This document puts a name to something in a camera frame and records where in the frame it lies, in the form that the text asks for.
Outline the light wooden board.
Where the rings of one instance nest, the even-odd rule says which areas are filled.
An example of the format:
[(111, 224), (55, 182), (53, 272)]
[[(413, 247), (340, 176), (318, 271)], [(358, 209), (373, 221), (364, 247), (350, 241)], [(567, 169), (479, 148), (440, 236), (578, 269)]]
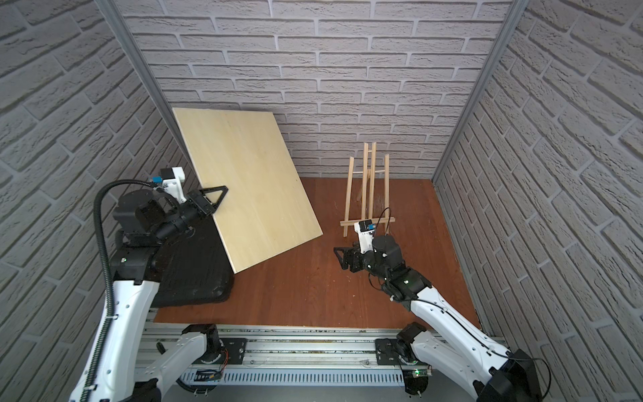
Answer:
[(322, 235), (272, 113), (172, 111), (199, 183), (229, 189), (214, 222), (234, 272)]

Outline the small wooden easel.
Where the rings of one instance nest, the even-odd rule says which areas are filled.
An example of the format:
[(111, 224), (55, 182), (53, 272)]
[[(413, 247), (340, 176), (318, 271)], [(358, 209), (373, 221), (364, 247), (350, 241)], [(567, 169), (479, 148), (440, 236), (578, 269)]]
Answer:
[(356, 158), (350, 157), (348, 162), (348, 177), (346, 184), (346, 196), (343, 220), (340, 226), (343, 231), (343, 238), (348, 237), (348, 228), (358, 219), (350, 219), (351, 203), (353, 196), (353, 181), (355, 176), (361, 176), (361, 206), (360, 220), (373, 219), (375, 206), (375, 180), (378, 174), (383, 174), (383, 211), (380, 218), (377, 219), (376, 226), (385, 224), (385, 233), (389, 232), (389, 225), (395, 222), (395, 217), (391, 215), (390, 209), (390, 155), (383, 156), (383, 168), (377, 169), (378, 148), (376, 142), (365, 142), (363, 144), (362, 170), (356, 171)]

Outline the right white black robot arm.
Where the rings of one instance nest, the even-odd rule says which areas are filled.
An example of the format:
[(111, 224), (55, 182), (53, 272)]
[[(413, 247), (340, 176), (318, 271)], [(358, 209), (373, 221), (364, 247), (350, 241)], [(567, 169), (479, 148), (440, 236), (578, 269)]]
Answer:
[(460, 314), (436, 287), (407, 266), (389, 234), (359, 234), (351, 247), (333, 252), (342, 269), (366, 271), (380, 280), (378, 289), (423, 320), (396, 339), (405, 363), (426, 363), (465, 390), (475, 401), (542, 401), (549, 389), (539, 383), (537, 360), (521, 349), (511, 351)]

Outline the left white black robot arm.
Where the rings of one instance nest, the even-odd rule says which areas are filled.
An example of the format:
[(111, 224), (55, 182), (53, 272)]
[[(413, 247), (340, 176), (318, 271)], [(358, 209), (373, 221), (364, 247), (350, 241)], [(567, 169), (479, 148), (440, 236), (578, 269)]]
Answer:
[[(115, 187), (135, 185), (113, 211), (120, 226), (116, 249), (109, 253), (101, 221), (104, 197)], [(105, 281), (105, 306), (83, 374), (70, 394), (72, 401), (159, 401), (198, 361), (216, 362), (223, 353), (213, 324), (192, 324), (178, 341), (137, 372), (147, 313), (169, 267), (169, 244), (196, 224), (211, 218), (228, 189), (197, 189), (179, 200), (161, 184), (123, 179), (107, 184), (95, 198), (95, 237)], [(211, 201), (209, 194), (219, 199)]]

